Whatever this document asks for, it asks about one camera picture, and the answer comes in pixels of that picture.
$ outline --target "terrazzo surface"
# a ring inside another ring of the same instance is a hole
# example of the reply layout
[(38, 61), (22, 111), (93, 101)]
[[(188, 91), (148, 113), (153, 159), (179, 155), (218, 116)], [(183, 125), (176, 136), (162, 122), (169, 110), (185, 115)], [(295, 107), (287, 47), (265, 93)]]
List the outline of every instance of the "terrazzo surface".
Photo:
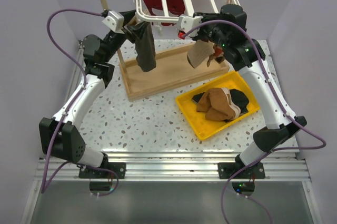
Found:
[[(189, 40), (156, 40), (156, 50), (163, 50)], [(271, 74), (279, 85), (266, 41), (259, 41), (264, 49)], [(125, 60), (136, 57), (134, 45), (122, 47)], [(80, 127), (87, 146), (99, 151), (123, 152), (241, 152), (252, 141), (253, 133), (265, 126), (258, 111), (218, 134), (200, 141), (175, 103), (182, 93), (210, 80), (166, 91), (130, 102), (118, 67), (118, 57), (110, 63), (116, 66), (107, 89), (94, 101)], [(283, 147), (297, 146), (295, 137)]]

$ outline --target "wooden drying rack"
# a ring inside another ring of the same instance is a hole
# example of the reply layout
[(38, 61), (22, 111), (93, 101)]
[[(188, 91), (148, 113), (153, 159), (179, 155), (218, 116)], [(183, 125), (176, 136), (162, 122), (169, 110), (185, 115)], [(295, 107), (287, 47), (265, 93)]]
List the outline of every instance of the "wooden drying rack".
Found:
[[(103, 9), (109, 9), (106, 0), (100, 0)], [(124, 61), (121, 50), (117, 51), (120, 69), (126, 93), (130, 101), (149, 95), (182, 87), (227, 73), (229, 65), (211, 63), (210, 67), (203, 63), (193, 69), (186, 55), (193, 43), (177, 46), (156, 53), (157, 67), (147, 73), (137, 66), (136, 59)]]

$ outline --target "purple cable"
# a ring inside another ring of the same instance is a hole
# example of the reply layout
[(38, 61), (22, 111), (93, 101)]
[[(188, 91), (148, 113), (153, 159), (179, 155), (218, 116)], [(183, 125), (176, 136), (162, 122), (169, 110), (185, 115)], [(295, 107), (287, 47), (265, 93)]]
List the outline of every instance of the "purple cable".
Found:
[[(204, 22), (204, 23), (202, 23), (202, 24), (200, 24), (200, 25), (198, 25), (198, 26), (192, 28), (192, 29), (189, 30), (187, 33), (185, 33), (185, 34), (183, 35), (183, 38), (187, 37), (187, 36), (188, 36), (190, 33), (192, 33), (194, 30), (199, 29), (200, 27), (205, 26), (205, 25), (209, 25), (209, 24), (226, 24), (226, 25), (230, 25), (230, 26), (233, 26), (233, 27), (235, 27), (236, 29), (238, 29), (238, 30), (239, 30), (239, 31), (240, 31), (240, 32), (247, 38), (247, 40), (252, 44), (253, 49), (254, 49), (254, 52), (256, 53), (257, 59), (258, 59), (258, 61), (259, 61), (261, 70), (262, 70), (262, 72), (263, 72), (263, 75), (264, 75), (264, 77), (266, 78), (266, 80), (269, 79), (269, 76), (268, 76), (268, 74), (267, 74), (267, 71), (266, 71), (266, 69), (264, 68), (264, 65), (263, 65), (263, 61), (262, 61), (261, 55), (260, 55), (259, 51), (257, 50), (257, 47), (256, 47), (256, 45), (254, 44), (252, 38), (250, 38), (250, 36), (248, 35), (248, 33), (247, 33), (244, 29), (242, 29), (240, 26), (238, 26), (238, 25), (236, 25), (236, 24), (234, 24), (234, 23), (232, 23), (232, 22), (230, 22), (230, 21), (226, 21), (226, 20), (211, 20), (211, 21)], [(281, 102), (279, 96), (277, 95), (274, 86), (273, 86), (270, 82), (268, 82), (268, 85), (269, 85), (270, 90), (271, 90), (271, 92), (273, 93), (273, 96), (275, 97), (275, 99), (276, 99), (278, 105), (280, 106), (282, 112), (284, 112), (284, 113), (286, 114), (286, 113), (287, 113), (287, 110), (286, 110), (286, 108), (283, 106), (283, 104), (282, 104), (282, 102)], [(326, 141), (325, 141), (322, 137), (320, 137), (319, 135), (317, 135), (317, 134), (311, 132), (310, 130), (308, 130), (308, 129), (305, 128), (304, 126), (300, 125), (297, 121), (295, 121), (295, 120), (294, 120), (292, 117), (290, 117), (289, 115), (287, 115), (286, 117), (287, 117), (291, 122), (293, 122), (298, 128), (300, 128), (301, 130), (303, 130), (303, 131), (306, 132), (307, 134), (309, 134), (309, 135), (315, 137), (316, 139), (318, 139), (319, 141), (321, 141), (322, 144), (321, 144), (321, 145), (318, 145), (318, 146), (314, 146), (314, 147), (286, 147), (286, 148), (276, 148), (276, 149), (273, 149), (271, 152), (266, 153), (265, 155), (263, 155), (262, 157), (258, 158), (258, 159), (255, 160), (255, 161), (253, 161), (252, 163), (246, 165), (245, 167), (243, 167), (242, 169), (240, 169), (239, 171), (237, 171), (235, 174), (233, 174), (230, 178), (228, 178), (227, 182), (226, 182), (225, 185), (224, 185), (224, 188), (222, 189), (222, 193), (221, 193), (221, 211), (222, 211), (222, 215), (223, 215), (225, 221), (226, 221), (228, 224), (229, 224), (230, 222), (228, 221), (228, 218), (227, 218), (226, 213), (225, 213), (224, 203), (223, 203), (223, 198), (224, 198), (225, 190), (226, 190), (228, 184), (229, 184), (230, 181), (231, 181), (233, 178), (235, 178), (239, 173), (241, 173), (242, 171), (244, 171), (244, 170), (247, 169), (248, 167), (257, 164), (257, 163), (260, 162), (262, 159), (264, 159), (264, 158), (267, 157), (269, 154), (271, 154), (272, 152), (275, 152), (275, 151), (280, 151), (280, 150), (294, 150), (294, 149), (296, 149), (296, 150), (313, 150), (313, 149), (321, 149), (321, 148), (323, 148), (323, 147), (326, 146)], [(273, 223), (273, 220), (272, 220), (271, 214), (270, 214), (270, 212), (267, 210), (267, 208), (266, 208), (264, 205), (262, 205), (261, 203), (259, 203), (258, 201), (254, 200), (254, 199), (251, 199), (251, 200), (253, 200), (254, 202), (258, 203), (258, 204), (259, 204), (259, 205), (266, 211), (266, 213), (268, 214), (268, 217), (269, 217), (269, 219), (270, 219), (270, 222), (271, 222), (271, 224), (272, 224), (272, 223)]]
[(262, 207), (263, 210), (268, 214), (268, 218), (269, 218), (269, 220), (270, 220), (270, 223), (271, 223), (271, 224), (274, 223), (271, 214), (268, 212), (268, 209), (267, 209), (264, 205), (262, 205), (262, 203), (260, 203), (260, 202), (257, 201), (256, 199), (253, 199), (253, 198), (248, 197), (248, 196), (246, 196), (246, 195), (239, 194), (239, 193), (237, 193), (237, 192), (235, 192), (235, 191), (233, 191), (233, 190), (228, 189), (227, 191), (229, 191), (230, 193), (236, 194), (237, 196), (240, 196), (240, 197), (242, 197), (242, 198), (249, 199), (249, 200), (255, 202), (256, 204), (258, 204), (258, 205), (259, 205), (260, 207)]
[[(50, 17), (48, 18), (47, 21), (47, 33), (48, 36), (50, 38), (50, 40), (52, 41), (52, 43), (58, 48), (58, 50), (60, 50), (65, 56), (67, 56), (70, 60), (72, 60), (76, 66), (81, 70), (81, 73), (83, 74), (83, 87), (80, 88), (80, 90), (76, 93), (76, 95), (70, 100), (68, 106), (65, 108), (64, 112), (67, 113), (70, 109), (70, 107), (73, 105), (73, 103), (75, 102), (75, 100), (80, 96), (80, 94), (82, 93), (82, 91), (84, 90), (84, 87), (87, 84), (87, 79), (86, 79), (86, 75), (84, 72), (84, 69), (82, 68), (82, 66), (79, 64), (79, 62), (77, 60), (75, 60), (71, 55), (69, 55), (66, 51), (64, 51), (54, 40), (54, 38), (52, 37), (51, 34), (51, 21), (53, 19), (54, 16), (56, 16), (57, 14), (61, 13), (61, 12), (81, 12), (81, 13), (85, 13), (85, 14), (89, 14), (89, 15), (94, 15), (94, 16), (102, 16), (101, 13), (94, 13), (94, 12), (88, 12), (88, 11), (83, 11), (81, 9), (61, 9), (57, 12), (54, 12), (52, 15), (50, 15)], [(48, 188), (48, 186), (50, 185), (51, 181), (53, 180), (53, 178), (55, 177), (55, 175), (58, 173), (58, 171), (64, 166), (66, 165), (68, 162), (64, 162), (63, 164), (61, 164), (60, 167), (58, 167), (55, 172), (52, 174), (52, 176), (50, 177), (50, 179), (46, 182), (47, 180), (47, 173), (48, 173), (48, 166), (49, 166), (49, 160), (51, 157), (51, 152), (52, 152), (52, 146), (54, 144), (55, 138), (58, 134), (58, 131), (60, 130), (60, 127), (62, 125), (63, 120), (65, 119), (65, 115), (63, 115), (60, 119), (60, 121), (58, 122), (55, 131), (51, 137), (51, 141), (49, 143), (48, 146), (48, 150), (47, 150), (47, 154), (46, 154), (46, 161), (44, 164), (44, 170), (43, 170), (43, 177), (42, 177), (42, 184), (41, 184), (41, 193), (44, 193), (46, 191), (46, 189)]]

